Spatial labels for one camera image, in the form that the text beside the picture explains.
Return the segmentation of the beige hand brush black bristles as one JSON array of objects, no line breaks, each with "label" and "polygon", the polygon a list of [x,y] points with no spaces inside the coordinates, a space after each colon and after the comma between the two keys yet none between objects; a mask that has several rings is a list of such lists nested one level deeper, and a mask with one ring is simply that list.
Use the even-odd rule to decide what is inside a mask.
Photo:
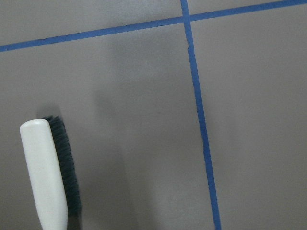
[{"label": "beige hand brush black bristles", "polygon": [[46,116],[27,121],[20,135],[42,229],[80,230],[80,191],[63,120]]}]

